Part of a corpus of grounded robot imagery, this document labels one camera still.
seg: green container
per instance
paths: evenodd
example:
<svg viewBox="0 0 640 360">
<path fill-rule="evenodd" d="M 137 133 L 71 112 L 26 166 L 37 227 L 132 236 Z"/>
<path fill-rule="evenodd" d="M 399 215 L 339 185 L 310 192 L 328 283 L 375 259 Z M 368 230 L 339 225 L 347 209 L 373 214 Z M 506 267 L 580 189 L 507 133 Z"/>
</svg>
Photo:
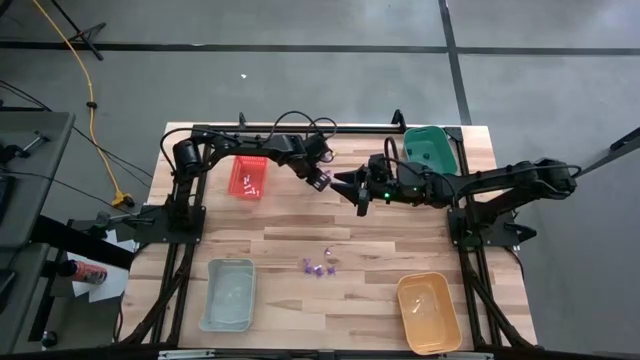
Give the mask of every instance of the green container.
<svg viewBox="0 0 640 360">
<path fill-rule="evenodd" d="M 439 126 L 407 130 L 404 151 L 409 161 L 427 165 L 434 172 L 455 174 L 458 171 L 447 134 Z"/>
</svg>

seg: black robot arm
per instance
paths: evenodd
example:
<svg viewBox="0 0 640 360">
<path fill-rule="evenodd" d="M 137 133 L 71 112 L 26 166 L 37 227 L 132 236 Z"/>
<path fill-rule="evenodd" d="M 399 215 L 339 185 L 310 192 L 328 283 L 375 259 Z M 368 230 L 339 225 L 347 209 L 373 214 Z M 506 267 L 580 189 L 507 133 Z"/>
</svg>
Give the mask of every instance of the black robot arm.
<svg viewBox="0 0 640 360">
<path fill-rule="evenodd" d="M 200 131 L 202 134 L 191 136 L 173 146 L 173 191 L 165 204 L 173 229 L 188 229 L 193 225 L 193 209 L 189 206 L 193 181 L 200 174 L 211 170 L 225 156 L 269 158 L 278 166 L 289 166 L 298 178 L 304 179 L 318 191 L 324 190 L 331 182 L 331 178 L 317 166 L 319 162 L 330 161 L 333 157 L 321 133 L 307 138 L 295 134 L 272 134 L 262 139 L 259 135 L 231 136 L 214 131 Z M 198 149 L 203 144 L 213 147 L 213 152 L 206 159 L 202 158 Z"/>
<path fill-rule="evenodd" d="M 389 161 L 397 163 L 397 176 L 393 175 Z M 366 215 L 373 199 L 442 208 L 467 195 L 510 189 L 491 201 L 477 203 L 474 222 L 493 223 L 498 216 L 530 201 L 564 199 L 571 195 L 576 188 L 576 181 L 569 173 L 572 167 L 561 161 L 543 159 L 458 176 L 438 174 L 423 164 L 404 163 L 376 154 L 369 158 L 367 166 L 335 174 L 343 183 L 333 183 L 331 187 L 358 207 L 358 216 Z"/>
</svg>

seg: transparent bin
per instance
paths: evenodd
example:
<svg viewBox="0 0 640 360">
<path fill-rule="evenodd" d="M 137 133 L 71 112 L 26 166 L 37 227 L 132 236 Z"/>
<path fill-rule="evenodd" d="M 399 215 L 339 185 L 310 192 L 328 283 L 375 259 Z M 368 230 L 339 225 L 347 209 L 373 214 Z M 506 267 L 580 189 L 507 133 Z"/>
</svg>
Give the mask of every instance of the transparent bin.
<svg viewBox="0 0 640 360">
<path fill-rule="evenodd" d="M 209 285 L 200 329 L 211 332 L 242 332 L 251 326 L 256 274 L 249 259 L 213 259 L 209 262 Z"/>
</svg>

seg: wooden table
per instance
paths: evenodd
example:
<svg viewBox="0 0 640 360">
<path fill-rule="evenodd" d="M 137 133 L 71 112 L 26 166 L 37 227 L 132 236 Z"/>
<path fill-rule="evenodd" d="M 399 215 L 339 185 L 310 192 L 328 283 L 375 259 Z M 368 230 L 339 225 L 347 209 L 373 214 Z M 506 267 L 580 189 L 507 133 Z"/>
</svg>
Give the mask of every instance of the wooden table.
<svg viewBox="0 0 640 360">
<path fill-rule="evenodd" d="M 169 123 L 167 131 L 191 123 Z M 463 127 L 471 172 L 496 166 L 489 130 Z M 167 139 L 170 149 L 185 133 Z M 339 134 L 329 140 L 337 152 L 326 166 L 347 171 L 382 152 L 386 135 Z M 395 136 L 402 146 L 402 137 Z M 463 334 L 460 350 L 473 348 L 457 251 L 450 244 L 445 210 L 374 202 L 366 217 L 327 188 L 318 193 L 288 167 L 270 163 L 264 197 L 241 200 L 227 194 L 233 157 L 209 172 L 203 241 L 196 248 L 180 336 L 181 347 L 407 350 L 396 301 L 396 283 L 408 274 L 436 271 L 449 282 Z M 162 204 L 171 192 L 166 161 L 159 157 L 149 203 Z M 480 195 L 485 200 L 491 195 Z M 317 279 L 302 271 L 302 259 L 323 261 L 330 247 L 337 275 Z M 536 342 L 527 295 L 514 259 L 487 248 L 496 302 L 520 333 Z M 123 300 L 122 337 L 142 320 L 155 301 L 167 246 L 154 244 L 137 257 Z M 207 293 L 207 263 L 214 258 L 249 258 L 256 264 L 254 320 L 244 333 L 199 329 Z M 486 313 L 478 306 L 485 339 Z M 173 316 L 168 306 L 163 339 Z"/>
</svg>

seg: red basket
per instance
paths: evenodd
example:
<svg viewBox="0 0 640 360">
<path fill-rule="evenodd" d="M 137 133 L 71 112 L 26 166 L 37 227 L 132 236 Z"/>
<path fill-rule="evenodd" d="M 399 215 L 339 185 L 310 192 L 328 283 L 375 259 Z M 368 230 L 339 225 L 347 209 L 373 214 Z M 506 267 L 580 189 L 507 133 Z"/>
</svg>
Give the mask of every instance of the red basket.
<svg viewBox="0 0 640 360">
<path fill-rule="evenodd" d="M 236 156 L 229 178 L 229 194 L 245 199 L 260 199 L 266 179 L 267 158 Z"/>
</svg>

